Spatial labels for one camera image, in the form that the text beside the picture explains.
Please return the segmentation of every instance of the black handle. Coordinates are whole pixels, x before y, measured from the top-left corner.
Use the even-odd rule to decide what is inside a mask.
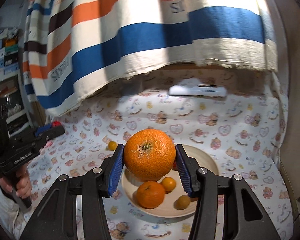
[[[82,223],[85,239],[111,240],[103,200],[98,191],[102,183],[98,177],[102,177],[103,172],[102,169],[96,174],[93,169],[82,179]]]
[[[27,197],[24,199],[17,197],[16,193],[17,193],[17,184],[19,182],[19,178],[17,178],[16,173],[12,172],[11,174],[6,175],[6,178],[8,179],[8,181],[10,182],[10,184],[12,186],[12,196],[13,196],[14,200],[16,201],[16,203],[19,205],[20,210],[23,213],[28,212],[32,205],[32,201],[31,201],[30,197]]]
[[[79,185],[81,177],[74,179]],[[76,197],[71,179],[60,175],[40,201],[28,221],[20,240],[77,240]]]
[[[197,179],[201,182],[194,219],[188,240],[214,240],[218,211],[217,176],[205,168],[197,170]]]

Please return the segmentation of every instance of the black device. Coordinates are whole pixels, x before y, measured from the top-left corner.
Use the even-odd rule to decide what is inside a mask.
[[[6,177],[12,185],[12,196],[20,209],[26,212],[31,207],[30,197],[21,199],[16,196],[19,179],[16,171],[40,154],[48,140],[65,133],[60,123],[44,127],[29,128],[10,137],[7,128],[7,98],[0,98],[0,177]]]
[[[217,176],[176,145],[176,163],[185,192],[198,197],[188,240],[214,240],[218,194],[225,196],[223,240],[280,240],[262,204],[241,175]],[[83,176],[60,175],[40,201],[20,240],[77,240],[76,195],[82,195],[85,240],[111,240],[103,197],[117,189],[123,169],[124,145]]]

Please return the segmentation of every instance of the small yellow fruit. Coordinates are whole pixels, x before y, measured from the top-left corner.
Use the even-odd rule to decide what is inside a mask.
[[[164,189],[168,192],[171,192],[172,190],[174,190],[177,185],[176,181],[171,177],[165,177],[161,181],[161,184],[164,187]]]
[[[117,143],[116,142],[114,142],[114,141],[111,141],[111,142],[109,142],[108,143],[108,149],[110,150],[110,151],[114,151],[116,148],[117,148]]]
[[[190,205],[190,198],[187,195],[180,196],[176,202],[177,209],[186,209]]]

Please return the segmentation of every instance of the brown stripe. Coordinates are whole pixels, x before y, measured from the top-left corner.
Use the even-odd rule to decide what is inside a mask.
[[[60,28],[72,15],[72,5],[71,3],[66,9],[61,12],[58,12],[54,16],[50,18],[49,23],[49,34],[52,33],[54,30]]]
[[[25,42],[24,51],[35,51],[41,54],[47,54],[47,45],[40,44],[37,41]]]

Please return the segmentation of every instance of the orange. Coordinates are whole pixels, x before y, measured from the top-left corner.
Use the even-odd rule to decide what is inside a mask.
[[[176,181],[171,178],[171,177],[165,177],[162,181],[161,181],[162,186],[164,187],[164,189],[168,192],[171,192],[172,190],[174,190],[174,188],[176,187],[177,183]]]
[[[156,208],[163,202],[165,193],[166,191],[160,183],[147,181],[138,187],[136,198],[140,206]]]
[[[111,142],[109,142],[108,143],[108,149],[110,150],[110,151],[114,151],[116,148],[117,148],[117,143],[116,142],[114,142],[114,141],[111,141]]]
[[[157,181],[172,169],[176,149],[164,132],[145,129],[131,136],[124,147],[127,169],[142,180]]]
[[[185,209],[190,205],[190,198],[187,195],[180,196],[176,202],[177,209]]]

